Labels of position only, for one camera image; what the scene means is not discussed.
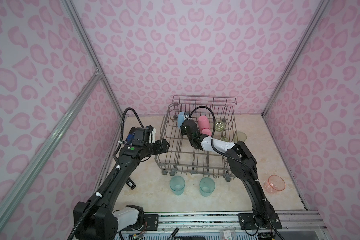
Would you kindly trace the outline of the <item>white blue ceramic mug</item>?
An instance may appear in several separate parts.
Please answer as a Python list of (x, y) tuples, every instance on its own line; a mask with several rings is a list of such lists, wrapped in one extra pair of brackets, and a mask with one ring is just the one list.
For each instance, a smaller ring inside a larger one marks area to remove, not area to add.
[(179, 112), (178, 118), (177, 118), (177, 127), (180, 129), (183, 122), (185, 121), (185, 113), (186, 112)]

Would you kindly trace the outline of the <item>pink plastic cup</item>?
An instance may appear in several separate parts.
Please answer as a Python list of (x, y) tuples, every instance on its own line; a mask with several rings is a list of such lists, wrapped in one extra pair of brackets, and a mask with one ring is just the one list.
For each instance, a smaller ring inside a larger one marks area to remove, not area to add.
[(198, 118), (198, 126), (199, 126), (199, 129), (200, 129), (200, 132), (204, 129), (208, 129), (210, 130), (210, 121), (209, 121), (209, 118), (205, 115), (203, 116), (200, 116)]

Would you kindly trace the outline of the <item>yellow-green translucent cup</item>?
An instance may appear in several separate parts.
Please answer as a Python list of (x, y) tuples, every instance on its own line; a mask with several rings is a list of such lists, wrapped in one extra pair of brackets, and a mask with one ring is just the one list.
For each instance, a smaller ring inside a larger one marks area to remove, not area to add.
[(216, 132), (223, 132), (226, 129), (226, 123), (223, 121), (216, 121), (215, 124), (215, 131)]

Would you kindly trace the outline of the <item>magenta plastic cup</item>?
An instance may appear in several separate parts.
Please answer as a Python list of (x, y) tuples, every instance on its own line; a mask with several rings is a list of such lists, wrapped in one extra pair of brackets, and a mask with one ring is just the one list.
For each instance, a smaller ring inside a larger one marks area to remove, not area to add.
[(212, 135), (212, 131), (208, 128), (202, 129), (201, 130), (201, 134), (207, 135), (207, 136), (211, 136)]

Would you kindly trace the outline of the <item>bright green translucent cup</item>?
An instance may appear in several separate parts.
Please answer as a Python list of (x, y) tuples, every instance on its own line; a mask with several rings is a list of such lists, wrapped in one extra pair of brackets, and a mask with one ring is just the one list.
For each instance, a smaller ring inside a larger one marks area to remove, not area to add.
[(220, 138), (220, 141), (223, 141), (223, 142), (229, 142), (230, 140), (226, 137), (221, 137)]

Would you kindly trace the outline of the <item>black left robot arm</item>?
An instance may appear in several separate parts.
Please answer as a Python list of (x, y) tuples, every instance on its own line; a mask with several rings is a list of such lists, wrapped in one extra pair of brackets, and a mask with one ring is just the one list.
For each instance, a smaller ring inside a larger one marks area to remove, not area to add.
[(145, 226), (142, 207), (127, 205), (114, 211), (114, 205), (128, 178), (144, 158), (168, 152), (169, 143), (154, 141), (154, 136), (152, 126), (135, 130), (130, 144), (121, 148), (117, 164), (100, 188), (86, 202), (76, 204), (70, 240), (113, 240), (125, 228), (140, 230)]

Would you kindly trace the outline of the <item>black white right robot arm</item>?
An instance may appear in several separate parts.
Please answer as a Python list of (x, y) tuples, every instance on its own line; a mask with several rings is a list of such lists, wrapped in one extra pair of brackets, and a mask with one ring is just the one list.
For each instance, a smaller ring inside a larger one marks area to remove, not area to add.
[(225, 142), (202, 134), (197, 123), (191, 119), (184, 120), (180, 129), (181, 135), (187, 136), (194, 149), (212, 151), (227, 158), (231, 172), (243, 182), (247, 190), (252, 203), (253, 221), (258, 228), (282, 228), (279, 216), (267, 199), (258, 178), (257, 161), (244, 142)]

